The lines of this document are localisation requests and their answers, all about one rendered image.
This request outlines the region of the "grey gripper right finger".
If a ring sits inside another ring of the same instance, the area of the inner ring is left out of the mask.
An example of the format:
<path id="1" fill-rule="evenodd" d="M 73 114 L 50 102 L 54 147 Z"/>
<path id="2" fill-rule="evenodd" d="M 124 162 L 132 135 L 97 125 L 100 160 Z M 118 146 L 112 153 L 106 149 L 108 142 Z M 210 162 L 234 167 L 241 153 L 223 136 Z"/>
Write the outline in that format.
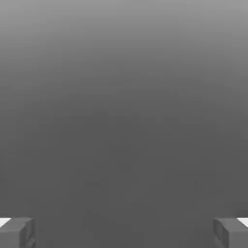
<path id="1" fill-rule="evenodd" d="M 248 248 L 248 217 L 214 218 L 216 248 Z"/>

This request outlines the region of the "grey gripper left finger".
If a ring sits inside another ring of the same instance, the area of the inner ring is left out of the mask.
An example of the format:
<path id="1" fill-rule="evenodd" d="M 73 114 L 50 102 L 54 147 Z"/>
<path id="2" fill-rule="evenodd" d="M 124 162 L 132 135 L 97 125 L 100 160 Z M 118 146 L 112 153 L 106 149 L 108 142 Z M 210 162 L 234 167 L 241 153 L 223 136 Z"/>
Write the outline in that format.
<path id="1" fill-rule="evenodd" d="M 35 219 L 0 217 L 0 248 L 36 248 Z"/>

